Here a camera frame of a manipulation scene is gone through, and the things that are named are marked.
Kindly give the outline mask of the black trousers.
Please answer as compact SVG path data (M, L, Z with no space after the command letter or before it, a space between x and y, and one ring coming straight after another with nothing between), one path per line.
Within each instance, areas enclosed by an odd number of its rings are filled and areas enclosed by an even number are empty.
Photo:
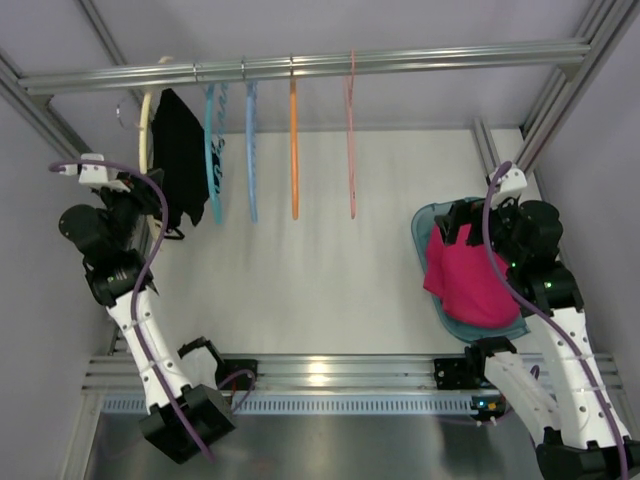
M179 229L184 214L196 226L209 198L204 130L173 89L162 91L151 130L153 167L163 172L161 188L168 205L168 230Z

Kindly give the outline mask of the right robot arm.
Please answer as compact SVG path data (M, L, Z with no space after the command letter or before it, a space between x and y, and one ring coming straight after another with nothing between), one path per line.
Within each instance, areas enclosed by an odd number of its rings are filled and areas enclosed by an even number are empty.
M459 280L500 292L519 307L536 338L551 387L545 389L504 336L478 339L465 351L475 382L495 387L526 426L546 479L630 479L639 472L639 443L611 403L593 355L584 301L558 258L558 210L539 200L463 199L439 207L432 232L463 261Z

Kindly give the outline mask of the cream plastic hanger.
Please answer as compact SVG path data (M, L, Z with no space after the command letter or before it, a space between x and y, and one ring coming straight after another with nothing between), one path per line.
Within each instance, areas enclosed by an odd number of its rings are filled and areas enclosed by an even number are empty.
M139 143L138 143L138 166L139 171L142 174L146 174L148 172L149 167L149 120L151 113L151 105L153 99L154 92L152 89L147 89L144 93L142 105L140 108L140 117L138 123L138 131L139 131ZM159 238L160 227L158 226L158 222L152 215L147 216L147 225L149 227L149 232L152 238L152 241L155 242Z

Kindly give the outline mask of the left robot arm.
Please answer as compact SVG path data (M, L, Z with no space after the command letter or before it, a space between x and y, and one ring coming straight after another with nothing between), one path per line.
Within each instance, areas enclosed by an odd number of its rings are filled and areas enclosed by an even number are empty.
M49 169L78 177L104 204L67 209L59 230L81 253L90 291L115 321L134 359L145 394L144 439L177 464L197 454L212 461L212 444L235 428L220 390L223 361L204 338L169 348L158 324L159 293L151 272L159 248L143 255L130 245L140 218L168 219L161 171L145 175L97 160L54 163Z

